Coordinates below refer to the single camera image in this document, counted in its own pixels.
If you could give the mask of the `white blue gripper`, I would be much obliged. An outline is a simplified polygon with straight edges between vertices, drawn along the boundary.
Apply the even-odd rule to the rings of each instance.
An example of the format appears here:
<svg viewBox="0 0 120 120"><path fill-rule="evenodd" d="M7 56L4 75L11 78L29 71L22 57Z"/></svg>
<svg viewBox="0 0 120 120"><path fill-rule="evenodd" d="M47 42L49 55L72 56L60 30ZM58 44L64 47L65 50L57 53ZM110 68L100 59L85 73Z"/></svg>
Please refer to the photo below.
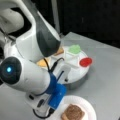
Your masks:
<svg viewBox="0 0 120 120"><path fill-rule="evenodd" d="M70 70L68 65L63 65L56 70L38 67L31 72L27 99L36 117L49 118L58 108L66 94L64 80Z"/></svg>

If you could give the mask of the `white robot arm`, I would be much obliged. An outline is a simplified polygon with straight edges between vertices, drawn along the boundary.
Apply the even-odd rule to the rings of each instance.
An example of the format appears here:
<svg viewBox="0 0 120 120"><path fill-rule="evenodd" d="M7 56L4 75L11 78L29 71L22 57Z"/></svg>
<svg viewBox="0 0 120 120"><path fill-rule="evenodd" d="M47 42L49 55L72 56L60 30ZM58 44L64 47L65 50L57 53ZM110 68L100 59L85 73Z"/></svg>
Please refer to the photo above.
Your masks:
<svg viewBox="0 0 120 120"><path fill-rule="evenodd" d="M19 37L6 38L0 80L26 93L26 102L36 117L49 118L66 93L64 81L71 68L56 68L54 63L51 69L43 69L36 62L58 51L60 37L30 0L0 0L0 6L0 12L18 7L31 23L31 28Z"/></svg>

